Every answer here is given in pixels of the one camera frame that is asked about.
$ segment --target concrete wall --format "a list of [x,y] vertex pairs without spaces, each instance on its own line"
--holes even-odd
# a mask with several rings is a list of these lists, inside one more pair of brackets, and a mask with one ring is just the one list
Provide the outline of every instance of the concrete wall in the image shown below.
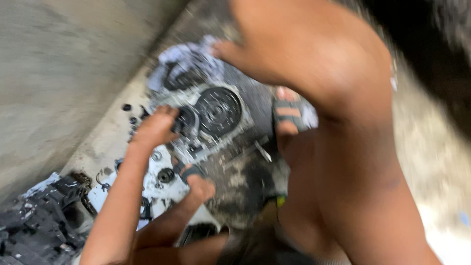
[[0,1],[0,203],[60,171],[186,2]]

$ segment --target black rubber part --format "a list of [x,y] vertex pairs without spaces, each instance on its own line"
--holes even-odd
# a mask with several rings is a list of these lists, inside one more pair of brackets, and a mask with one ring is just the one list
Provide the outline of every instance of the black rubber part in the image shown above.
[[188,106],[179,107],[179,115],[173,122],[172,132],[188,137],[195,126],[195,112]]

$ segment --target black component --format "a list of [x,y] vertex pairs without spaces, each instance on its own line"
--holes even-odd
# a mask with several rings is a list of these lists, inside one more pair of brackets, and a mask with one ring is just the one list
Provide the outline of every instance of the black component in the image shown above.
[[67,264],[81,252],[87,232],[77,229],[87,213],[78,202],[90,189],[81,180],[80,174],[60,178],[0,213],[0,264]]
[[147,112],[146,108],[142,105],[139,105],[142,109],[142,115],[141,115],[141,120],[145,120],[147,118],[147,116],[149,116],[150,114]]
[[95,176],[95,180],[97,181],[98,184],[101,185],[101,189],[102,189],[103,191],[106,190],[106,192],[108,192],[108,191],[110,190],[110,188],[111,188],[111,185],[108,184],[108,183],[105,183],[105,184],[101,183],[100,180],[98,179],[98,176],[99,176],[99,175],[100,175],[100,173],[98,173],[98,174]]
[[139,219],[151,221],[152,220],[152,216],[150,215],[151,204],[150,204],[150,201],[144,196],[142,196],[141,206],[144,207],[144,211],[141,213],[141,216],[139,217]]
[[189,225],[180,236],[177,246],[182,247],[192,242],[203,240],[216,235],[216,226],[214,224],[196,224]]
[[189,106],[179,107],[179,115],[173,122],[172,132],[189,137],[195,126],[195,112]]
[[131,118],[129,118],[129,123],[130,123],[130,124],[136,124],[136,122],[138,122],[138,120],[136,119],[136,117],[131,117]]
[[130,110],[132,110],[132,106],[131,106],[131,104],[124,104],[121,107],[121,109],[124,110],[124,111],[130,111]]
[[[193,55],[199,57],[198,60],[204,60],[204,58],[201,57],[201,55],[199,54],[194,53]],[[188,71],[177,75],[175,78],[171,78],[170,75],[172,73],[172,70],[177,65],[177,62],[168,63],[166,65],[167,74],[165,75],[163,86],[168,90],[186,90],[189,87],[206,83],[207,76],[203,74],[203,72],[197,67],[190,68]]]
[[197,152],[203,150],[203,146],[201,146],[201,145],[200,146],[194,146],[193,144],[190,144],[188,149],[192,153],[197,153]]
[[175,179],[175,174],[171,168],[164,168],[157,174],[157,179],[162,183],[169,183]]
[[215,137],[233,131],[242,117],[239,98],[231,90],[214,87],[201,93],[195,104],[200,113],[200,130]]

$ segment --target metal disc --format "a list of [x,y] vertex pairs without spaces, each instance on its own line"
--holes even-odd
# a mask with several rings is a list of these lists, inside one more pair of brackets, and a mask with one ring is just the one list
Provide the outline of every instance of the metal disc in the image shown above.
[[239,98],[224,87],[206,89],[195,108],[200,113],[200,130],[216,137],[233,131],[242,117]]

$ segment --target dark fabric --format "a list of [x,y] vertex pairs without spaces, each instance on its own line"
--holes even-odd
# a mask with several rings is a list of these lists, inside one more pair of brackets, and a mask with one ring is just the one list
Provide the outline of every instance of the dark fabric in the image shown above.
[[298,251],[273,225],[231,231],[217,265],[350,265],[349,261],[312,259]]

